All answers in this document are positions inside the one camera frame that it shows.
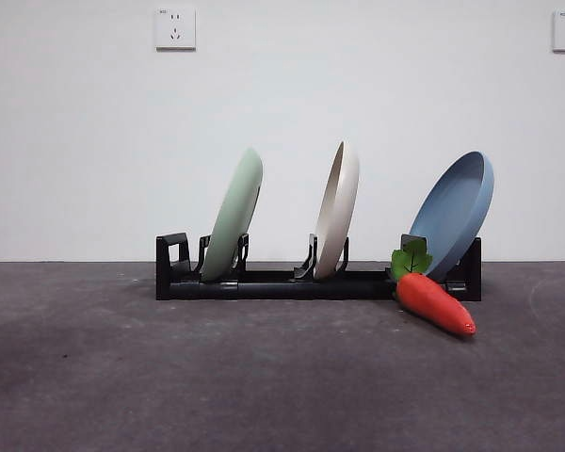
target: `blue plate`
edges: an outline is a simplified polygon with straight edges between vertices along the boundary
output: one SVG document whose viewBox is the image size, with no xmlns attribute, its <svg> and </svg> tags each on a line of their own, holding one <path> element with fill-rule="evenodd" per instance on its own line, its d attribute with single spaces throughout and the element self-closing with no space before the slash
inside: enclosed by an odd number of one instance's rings
<svg viewBox="0 0 565 452">
<path fill-rule="evenodd" d="M 441 280 L 469 249 L 490 208 L 493 170 L 478 152 L 467 153 L 444 173 L 428 194 L 411 227 L 427 239 L 433 262 L 428 276 Z"/>
</svg>

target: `green plate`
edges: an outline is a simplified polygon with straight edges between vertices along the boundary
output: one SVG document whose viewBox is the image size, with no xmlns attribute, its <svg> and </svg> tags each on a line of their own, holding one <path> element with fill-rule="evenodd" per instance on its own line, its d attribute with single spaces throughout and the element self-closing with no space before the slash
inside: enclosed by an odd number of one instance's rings
<svg viewBox="0 0 565 452">
<path fill-rule="evenodd" d="M 262 159 L 256 151 L 247 149 L 219 208 L 201 268 L 202 281 L 215 281 L 230 272 L 238 237 L 247 232 L 253 217 L 262 174 Z"/>
</svg>

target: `white plate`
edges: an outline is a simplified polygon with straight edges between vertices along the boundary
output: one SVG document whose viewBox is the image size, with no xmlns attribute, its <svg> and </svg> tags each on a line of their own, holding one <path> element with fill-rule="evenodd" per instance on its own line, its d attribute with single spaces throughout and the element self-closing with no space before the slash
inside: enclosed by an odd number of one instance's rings
<svg viewBox="0 0 565 452">
<path fill-rule="evenodd" d="M 332 162 L 316 224 L 318 252 L 314 278 L 317 280 L 327 278 L 335 272 L 346 243 L 359 179 L 358 156 L 342 141 Z"/>
</svg>

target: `plate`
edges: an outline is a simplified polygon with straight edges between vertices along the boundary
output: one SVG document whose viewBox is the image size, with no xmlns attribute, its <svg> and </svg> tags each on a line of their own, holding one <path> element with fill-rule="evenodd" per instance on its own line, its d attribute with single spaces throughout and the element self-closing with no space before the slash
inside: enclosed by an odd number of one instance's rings
<svg viewBox="0 0 565 452">
<path fill-rule="evenodd" d="M 492 193 L 492 164 L 479 152 L 462 156 L 430 191 L 410 234 L 427 239 L 433 256 L 427 272 L 431 279 L 443 279 L 469 249 L 488 213 Z"/>
<path fill-rule="evenodd" d="M 316 223 L 318 251 L 314 278 L 317 280 L 327 278 L 335 272 L 346 243 L 359 179 L 358 156 L 342 141 L 332 162 Z"/>
<path fill-rule="evenodd" d="M 215 281 L 230 272 L 238 237 L 247 232 L 253 217 L 262 175 L 262 159 L 256 151 L 247 149 L 219 208 L 201 268 L 202 281 Z"/>
</svg>

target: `toy carrot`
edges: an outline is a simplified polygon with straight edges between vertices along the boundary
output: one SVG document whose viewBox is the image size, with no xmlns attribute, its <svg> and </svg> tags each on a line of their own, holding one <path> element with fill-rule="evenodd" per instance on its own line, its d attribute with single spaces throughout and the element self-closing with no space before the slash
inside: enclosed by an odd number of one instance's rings
<svg viewBox="0 0 565 452">
<path fill-rule="evenodd" d="M 392 275 L 397 281 L 395 295 L 402 306 L 461 336 L 476 332 L 475 322 L 460 302 L 423 274 L 431 264 L 425 239 L 414 239 L 395 250 Z"/>
</svg>

